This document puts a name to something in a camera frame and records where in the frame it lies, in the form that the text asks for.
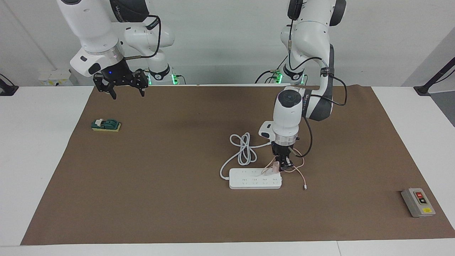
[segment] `black pole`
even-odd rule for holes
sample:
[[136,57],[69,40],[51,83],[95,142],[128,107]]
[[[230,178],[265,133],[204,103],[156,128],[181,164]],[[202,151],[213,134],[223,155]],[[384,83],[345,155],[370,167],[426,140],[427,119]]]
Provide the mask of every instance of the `black pole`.
[[0,88],[3,90],[0,92],[0,96],[13,96],[19,86],[16,85],[7,85],[2,79],[0,79]]
[[455,58],[447,63],[439,72],[432,77],[426,84],[422,86],[414,86],[415,91],[420,96],[430,96],[428,90],[434,85],[443,75],[445,75],[453,66],[455,66]]

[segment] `coiled white cable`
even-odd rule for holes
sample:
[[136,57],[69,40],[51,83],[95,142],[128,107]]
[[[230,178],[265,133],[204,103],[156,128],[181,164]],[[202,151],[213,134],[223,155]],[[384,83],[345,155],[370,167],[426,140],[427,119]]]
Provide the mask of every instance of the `coiled white cable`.
[[[240,144],[237,144],[232,141],[232,138],[236,137],[240,140]],[[258,159],[258,155],[256,155],[256,152],[254,152],[253,148],[260,148],[260,147],[265,147],[267,145],[270,145],[271,142],[259,145],[259,146],[250,146],[250,138],[251,135],[250,133],[245,133],[241,137],[238,136],[237,134],[232,134],[229,137],[229,141],[231,142],[232,145],[239,147],[239,151],[235,153],[231,158],[229,158],[221,167],[220,169],[220,177],[225,180],[229,180],[229,177],[224,177],[223,176],[223,169],[224,167],[235,157],[237,157],[237,162],[241,166],[249,165],[250,163],[256,162]]]

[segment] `brown table mat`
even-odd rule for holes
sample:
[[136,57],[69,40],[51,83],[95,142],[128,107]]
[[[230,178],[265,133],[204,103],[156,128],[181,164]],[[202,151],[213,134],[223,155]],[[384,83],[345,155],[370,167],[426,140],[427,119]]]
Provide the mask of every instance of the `brown table mat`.
[[[22,245],[331,241],[455,237],[455,231],[370,87],[310,121],[311,153],[278,190],[231,190],[219,168],[238,151],[232,133],[257,135],[279,87],[130,87],[92,92]],[[342,100],[343,89],[334,89]],[[91,122],[114,118],[118,133]],[[301,140],[308,130],[301,122]],[[271,148],[256,150],[265,166]],[[225,168],[239,167],[233,160]],[[421,187],[436,215],[412,218],[400,191]]]

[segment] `white power strip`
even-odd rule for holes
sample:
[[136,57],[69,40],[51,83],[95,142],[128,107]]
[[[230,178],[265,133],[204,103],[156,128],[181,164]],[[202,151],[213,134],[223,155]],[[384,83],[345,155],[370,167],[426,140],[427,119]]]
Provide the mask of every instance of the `white power strip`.
[[261,174],[263,168],[232,168],[229,170],[231,189],[279,189],[281,174],[271,169]]

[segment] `white table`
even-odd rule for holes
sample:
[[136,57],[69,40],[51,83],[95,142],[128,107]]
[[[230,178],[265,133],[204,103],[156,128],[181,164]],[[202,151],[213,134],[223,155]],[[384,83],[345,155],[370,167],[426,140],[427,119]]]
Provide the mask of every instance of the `white table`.
[[[91,90],[21,87],[13,97],[0,97],[1,256],[455,255],[455,239],[19,246]],[[431,98],[417,96],[413,88],[373,90],[455,226],[455,128]]]

